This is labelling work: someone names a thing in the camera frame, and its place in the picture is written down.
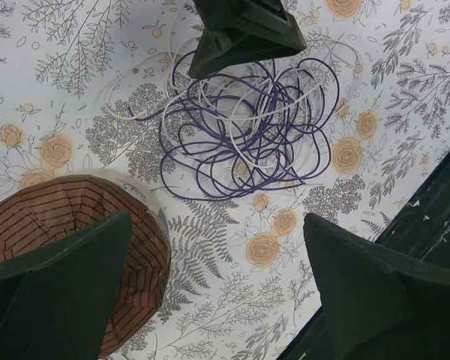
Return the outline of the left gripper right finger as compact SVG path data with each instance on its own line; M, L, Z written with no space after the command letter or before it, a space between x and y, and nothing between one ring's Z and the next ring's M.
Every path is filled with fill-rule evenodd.
M450 359L450 269L317 214L304 242L337 359Z

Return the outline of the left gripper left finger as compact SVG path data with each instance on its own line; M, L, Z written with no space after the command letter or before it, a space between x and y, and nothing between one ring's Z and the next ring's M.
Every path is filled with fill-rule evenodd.
M121 210L0 262L0 359L98 359L132 225Z

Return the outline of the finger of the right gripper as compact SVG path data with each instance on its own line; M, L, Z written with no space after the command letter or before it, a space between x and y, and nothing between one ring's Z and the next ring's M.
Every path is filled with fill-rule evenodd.
M307 47L281 1L195 1L204 31L188 74L205 78L233 65L295 56Z

